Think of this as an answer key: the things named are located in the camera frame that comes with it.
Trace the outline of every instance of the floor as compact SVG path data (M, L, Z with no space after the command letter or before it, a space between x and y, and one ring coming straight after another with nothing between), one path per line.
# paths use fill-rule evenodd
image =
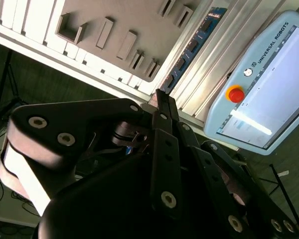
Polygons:
M0 78L7 52L8 49L0 46ZM101 90L18 53L13 53L11 66L21 98L31 104L113 98ZM7 81L2 102L9 102L11 96ZM274 164L277 172L289 171L289 174L281 177L281 180L299 214L299 126L270 156L261 156L250 152L245 152L245 155L259 177L274 180L274 175L269 167L271 163ZM264 187L269 192L275 186L265 182ZM294 219L281 190L277 190L271 197L291 219Z

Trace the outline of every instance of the metal plate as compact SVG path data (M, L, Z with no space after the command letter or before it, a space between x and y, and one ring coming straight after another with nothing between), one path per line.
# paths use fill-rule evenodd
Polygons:
M77 29L88 23L79 48L92 53L146 81L155 75L146 74L152 59L161 65L182 33L191 12L181 26L179 17L184 7L195 10L199 0L167 1L173 4L169 13L159 13L163 0L66 0L62 14L70 13L67 28ZM133 34L135 42L126 59L120 49L125 38ZM144 59L135 69L131 66L136 51L144 53Z

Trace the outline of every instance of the bolt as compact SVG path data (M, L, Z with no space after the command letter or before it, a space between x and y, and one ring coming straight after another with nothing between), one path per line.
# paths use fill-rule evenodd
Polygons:
M210 147L211 147L213 150L215 150L215 151L217 151L217 150L218 150L217 146L216 146L216 145L214 145L213 143L211 143L211 144L210 144Z
M58 135L58 142L65 146L72 146L75 143L75 138L69 133L61 133Z
M164 114L160 114L160 116L164 119L164 120L166 120L167 119L167 116L166 115L164 115Z
M190 127L189 127L188 125L184 124L184 123L183 123L183 128L184 128L185 130L190 130Z
M48 123L44 118L37 117L37 116L31 117L28 120L28 123L34 128L44 128L48 125Z
M271 219L271 224L274 226L274 228L279 231L280 233L283 231L283 229L281 228L280 224L275 220L275 219Z
M176 198L170 192L164 191L162 192L160 197L163 203L165 204L165 206L167 206L168 208L176 207Z
M241 233L243 231L243 226L241 225L240 221L233 215L230 215L228 217L229 224L232 226L232 228L237 231L238 233Z
M292 225L288 221L284 220L284 225L289 230L289 232L291 232L291 233L295 232L294 228L292 227Z
M139 111L139 108L137 108L136 106L131 105L130 108L131 108L133 111Z

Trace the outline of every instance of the white surface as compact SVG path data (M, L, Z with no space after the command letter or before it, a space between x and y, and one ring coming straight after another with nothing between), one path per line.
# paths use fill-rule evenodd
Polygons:
M78 50L79 48L76 45L69 42L66 44L65 51L67 52L67 57L75 59L78 54Z
M15 32L21 33L23 24L25 21L25 11L26 6L30 0L17 0L14 19L13 19L13 26L12 29Z
M3 144L4 136L0 138L0 150ZM17 225L23 225L27 227L36 227L40 217L34 216L28 213L22 208L22 201L13 199L11 197L12 190L3 186L4 195L0 201L0 221L6 223L13 223ZM0 186L0 198L2 195L2 188ZM32 207L27 207L27 209L35 214L38 214L36 210Z
M5 0L3 1L2 8L2 25L7 28L12 28L14 13L16 8L17 0Z
M43 43L51 17L54 0L31 0L26 16L24 31L26 37Z

